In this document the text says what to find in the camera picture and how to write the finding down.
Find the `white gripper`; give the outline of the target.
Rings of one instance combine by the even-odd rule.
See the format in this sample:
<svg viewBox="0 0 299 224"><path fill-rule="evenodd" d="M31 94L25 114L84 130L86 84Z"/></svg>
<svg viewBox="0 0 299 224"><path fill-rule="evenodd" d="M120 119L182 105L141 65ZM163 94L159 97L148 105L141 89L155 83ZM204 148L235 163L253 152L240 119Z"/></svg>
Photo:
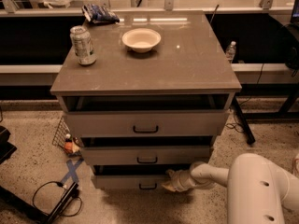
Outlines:
<svg viewBox="0 0 299 224"><path fill-rule="evenodd" d="M172 192L183 192L188 189L194 189L195 180L192 178L189 170L167 170L166 174L170 176L170 185L162 184L162 187Z"/></svg>

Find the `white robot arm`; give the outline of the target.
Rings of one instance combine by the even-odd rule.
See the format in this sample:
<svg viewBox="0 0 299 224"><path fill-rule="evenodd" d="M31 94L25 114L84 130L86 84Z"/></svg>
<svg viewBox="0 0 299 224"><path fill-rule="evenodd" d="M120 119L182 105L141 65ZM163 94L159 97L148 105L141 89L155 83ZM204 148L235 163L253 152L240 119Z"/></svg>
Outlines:
<svg viewBox="0 0 299 224"><path fill-rule="evenodd" d="M187 170L168 170L163 187L174 192L227 188L227 224L285 224L284 209L299 210L299 178L253 153L219 168L198 161Z"/></svg>

